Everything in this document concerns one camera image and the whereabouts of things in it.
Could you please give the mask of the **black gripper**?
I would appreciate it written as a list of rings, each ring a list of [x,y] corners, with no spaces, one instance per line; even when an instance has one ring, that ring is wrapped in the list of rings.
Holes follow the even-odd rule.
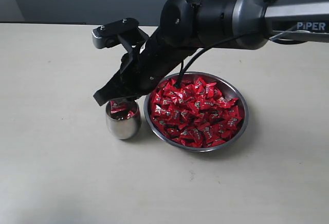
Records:
[[[157,28],[144,43],[121,59],[120,70],[93,97],[99,106],[110,100],[132,102],[152,92],[158,83],[184,59],[196,52],[195,47],[173,47]]]

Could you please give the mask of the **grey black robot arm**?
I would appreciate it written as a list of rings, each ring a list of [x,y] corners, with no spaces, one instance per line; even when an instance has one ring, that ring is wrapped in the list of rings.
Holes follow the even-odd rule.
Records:
[[[92,31],[96,48],[122,45],[119,70],[96,93],[99,105],[152,92],[200,48],[256,50],[279,44],[328,42],[328,0],[167,0],[148,35],[134,18]]]

